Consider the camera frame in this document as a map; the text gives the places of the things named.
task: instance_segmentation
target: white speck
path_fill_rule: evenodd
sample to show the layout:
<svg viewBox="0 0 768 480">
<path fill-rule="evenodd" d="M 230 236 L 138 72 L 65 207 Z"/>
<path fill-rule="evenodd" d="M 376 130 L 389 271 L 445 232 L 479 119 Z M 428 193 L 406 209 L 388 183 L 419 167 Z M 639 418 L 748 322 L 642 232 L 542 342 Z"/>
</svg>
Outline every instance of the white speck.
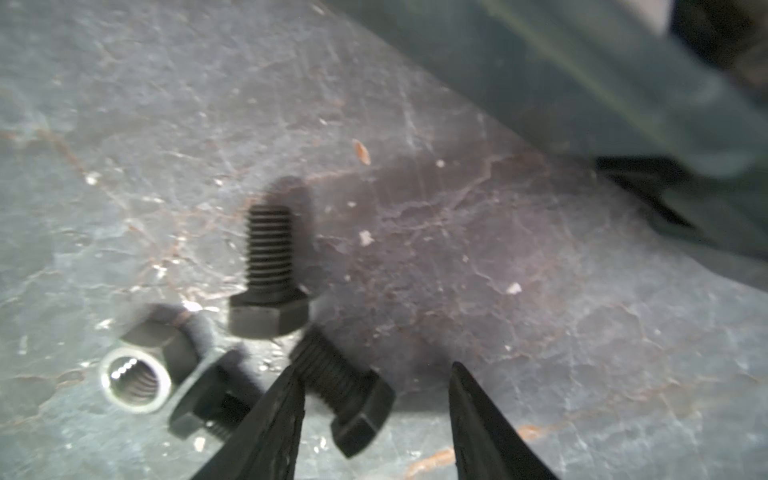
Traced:
<svg viewBox="0 0 768 480">
<path fill-rule="evenodd" d="M 523 287 L 520 286 L 520 283 L 514 282 L 512 285 L 507 288 L 507 294 L 509 295 L 517 295 L 518 293 L 523 291 Z"/>
<path fill-rule="evenodd" d="M 114 322 L 114 319 L 102 320 L 96 324 L 95 328 L 96 330 L 109 330 L 112 327 L 113 322 Z"/>
<path fill-rule="evenodd" d="M 162 265 L 153 265 L 152 268 L 157 270 L 157 279 L 158 280 L 161 280 L 165 276 L 165 274 L 168 272 L 168 269 L 165 268 Z"/>
<path fill-rule="evenodd" d="M 181 304 L 184 305 L 185 309 L 192 313 L 199 312 L 203 309 L 203 307 L 198 302 L 193 302 L 191 300 L 182 300 Z"/>
<path fill-rule="evenodd" d="M 205 448 L 205 438 L 204 437 L 197 437 L 194 440 L 195 452 L 202 452 L 204 448 Z"/>
<path fill-rule="evenodd" d="M 18 339 L 18 354 L 19 355 L 26 355 L 27 354 L 27 344 L 29 343 L 29 335 L 22 335 L 20 339 Z"/>
<path fill-rule="evenodd" d="M 367 247 L 371 243 L 373 243 L 373 237 L 371 236 L 371 233 L 368 230 L 363 230 L 360 232 L 360 245 L 363 245 L 364 247 Z"/>
<path fill-rule="evenodd" d="M 98 183 L 98 179 L 101 174 L 98 172 L 91 172 L 85 176 L 85 183 L 88 185 L 95 185 Z"/>
</svg>

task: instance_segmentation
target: black bolt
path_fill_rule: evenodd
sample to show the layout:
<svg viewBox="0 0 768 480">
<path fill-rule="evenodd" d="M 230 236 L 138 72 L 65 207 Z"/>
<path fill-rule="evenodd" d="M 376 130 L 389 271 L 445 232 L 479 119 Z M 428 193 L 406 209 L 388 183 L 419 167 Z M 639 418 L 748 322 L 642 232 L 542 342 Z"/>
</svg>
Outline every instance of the black bolt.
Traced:
<svg viewBox="0 0 768 480">
<path fill-rule="evenodd" d="M 251 406 L 230 392 L 229 376 L 214 365 L 179 401 L 170 414 L 168 429 L 180 439 L 205 429 L 225 442 L 250 410 Z"/>
<path fill-rule="evenodd" d="M 333 441 L 347 457 L 361 452 L 384 425 L 395 391 L 373 371 L 362 373 L 317 329 L 312 328 L 290 353 L 306 387 L 336 414 Z"/>
<path fill-rule="evenodd" d="M 290 208 L 250 208 L 247 290 L 230 297 L 232 334 L 272 338 L 291 333 L 309 319 L 309 299 L 293 282 L 292 229 Z"/>
</svg>

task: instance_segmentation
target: nut hole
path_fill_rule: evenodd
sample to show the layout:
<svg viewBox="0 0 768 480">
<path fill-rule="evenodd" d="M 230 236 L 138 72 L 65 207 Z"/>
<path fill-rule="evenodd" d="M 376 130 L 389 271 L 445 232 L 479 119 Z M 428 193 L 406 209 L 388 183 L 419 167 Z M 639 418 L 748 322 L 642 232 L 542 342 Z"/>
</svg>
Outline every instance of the nut hole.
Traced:
<svg viewBox="0 0 768 480">
<path fill-rule="evenodd" d="M 144 406 L 157 397 L 157 374 L 145 362 L 129 356 L 109 365 L 109 388 L 130 406 Z"/>
</svg>

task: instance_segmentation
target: marble surface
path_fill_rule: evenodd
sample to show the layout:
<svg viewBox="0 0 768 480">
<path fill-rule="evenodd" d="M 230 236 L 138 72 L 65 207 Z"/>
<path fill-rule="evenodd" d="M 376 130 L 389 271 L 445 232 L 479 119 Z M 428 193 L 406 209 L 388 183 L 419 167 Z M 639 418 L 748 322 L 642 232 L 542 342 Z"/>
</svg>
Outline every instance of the marble surface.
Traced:
<svg viewBox="0 0 768 480">
<path fill-rule="evenodd" d="M 454 478 L 454 359 L 563 479 L 768 475 L 768 296 L 322 4 L 5 0 L 0 45 L 3 478 L 205 463 L 174 401 L 122 412 L 95 366 L 148 304 L 185 305 L 205 361 L 238 348 L 267 388 L 296 339 L 225 328 L 265 199 L 300 215 L 315 321 L 399 392 L 352 460 L 310 399 L 297 478 Z"/>
</svg>

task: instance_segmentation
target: metal nut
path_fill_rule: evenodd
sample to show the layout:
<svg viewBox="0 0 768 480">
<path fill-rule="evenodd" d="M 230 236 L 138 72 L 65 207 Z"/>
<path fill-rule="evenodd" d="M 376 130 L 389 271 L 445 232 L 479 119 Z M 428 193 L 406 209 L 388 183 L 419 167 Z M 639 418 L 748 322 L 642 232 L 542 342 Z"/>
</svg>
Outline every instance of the metal nut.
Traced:
<svg viewBox="0 0 768 480">
<path fill-rule="evenodd" d="M 333 441 L 347 458 L 357 455 L 373 441 L 395 402 L 395 391 L 387 382 L 373 373 L 367 380 L 372 386 L 365 402 L 353 412 L 342 412 L 331 422 Z"/>
<path fill-rule="evenodd" d="M 124 410 L 155 412 L 192 373 L 197 361 L 192 342 L 179 329 L 140 323 L 101 360 L 101 389 Z"/>
<path fill-rule="evenodd" d="M 246 339 L 270 339 L 304 326 L 310 318 L 310 299 L 296 289 L 289 300 L 255 304 L 249 292 L 230 297 L 230 332 Z"/>
</svg>

